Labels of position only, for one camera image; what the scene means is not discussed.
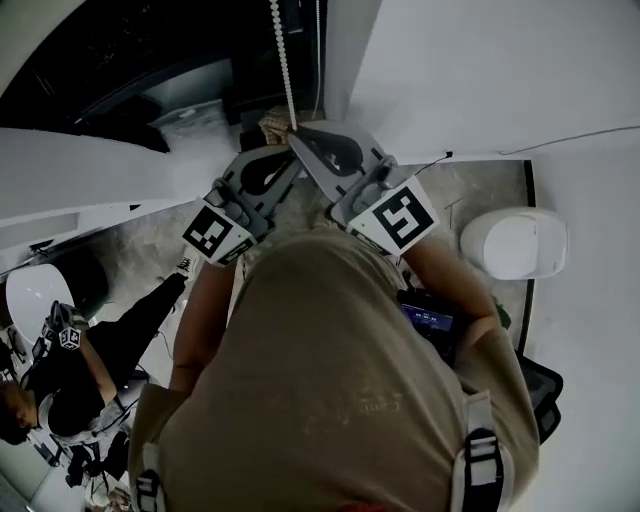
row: screen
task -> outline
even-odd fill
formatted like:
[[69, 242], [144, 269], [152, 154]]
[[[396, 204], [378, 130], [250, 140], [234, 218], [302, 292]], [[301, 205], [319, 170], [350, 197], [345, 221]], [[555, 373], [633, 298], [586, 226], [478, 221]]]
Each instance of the screen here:
[[413, 325], [421, 325], [445, 332], [449, 332], [453, 325], [452, 316], [436, 313], [435, 311], [427, 311], [408, 304], [403, 304], [402, 308]]

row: hair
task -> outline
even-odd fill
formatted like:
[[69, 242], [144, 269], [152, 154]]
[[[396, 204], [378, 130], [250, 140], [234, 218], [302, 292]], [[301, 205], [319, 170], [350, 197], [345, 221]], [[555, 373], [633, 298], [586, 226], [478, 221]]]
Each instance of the hair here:
[[0, 396], [0, 439], [17, 446], [27, 440], [30, 430], [20, 426], [16, 417], [9, 411], [4, 396]]

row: black pants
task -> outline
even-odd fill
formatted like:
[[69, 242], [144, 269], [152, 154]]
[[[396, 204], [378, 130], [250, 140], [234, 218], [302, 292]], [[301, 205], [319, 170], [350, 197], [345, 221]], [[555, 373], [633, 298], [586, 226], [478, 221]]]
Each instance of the black pants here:
[[140, 299], [117, 322], [100, 322], [87, 331], [87, 339], [107, 367], [116, 388], [129, 381], [160, 325], [185, 289], [186, 278], [172, 274]]

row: floor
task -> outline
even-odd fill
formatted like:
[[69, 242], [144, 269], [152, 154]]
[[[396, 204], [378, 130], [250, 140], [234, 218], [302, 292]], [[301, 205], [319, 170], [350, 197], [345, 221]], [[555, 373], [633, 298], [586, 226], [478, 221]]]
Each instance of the floor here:
[[[441, 220], [439, 235], [457, 248], [462, 228], [487, 211], [526, 205], [526, 185], [522, 162], [461, 162], [434, 165], [419, 179], [429, 194]], [[304, 229], [313, 212], [306, 206], [316, 194], [313, 183], [302, 179], [277, 211], [280, 231]], [[94, 237], [90, 244], [104, 265], [111, 286], [109, 300], [97, 320], [116, 320], [135, 301], [151, 292], [161, 279], [172, 273], [182, 254], [181, 230], [191, 214], [191, 205], [164, 210], [111, 228]], [[235, 292], [242, 283], [238, 266]], [[517, 343], [525, 301], [526, 281], [496, 281], [478, 271], [512, 319], [510, 335]], [[176, 310], [162, 325], [161, 334], [151, 343], [140, 364], [160, 384], [169, 381], [175, 333], [191, 285], [180, 298]]]

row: person in black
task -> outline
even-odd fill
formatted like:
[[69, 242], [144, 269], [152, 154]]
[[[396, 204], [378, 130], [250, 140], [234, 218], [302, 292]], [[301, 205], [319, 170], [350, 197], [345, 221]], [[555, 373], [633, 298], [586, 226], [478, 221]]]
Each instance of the person in black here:
[[52, 343], [48, 354], [22, 380], [0, 384], [0, 438], [18, 445], [41, 425], [49, 403], [48, 430], [74, 436], [97, 418], [124, 388], [160, 325], [194, 274], [197, 256], [185, 253], [177, 272], [139, 300], [117, 322], [87, 329], [78, 350]]

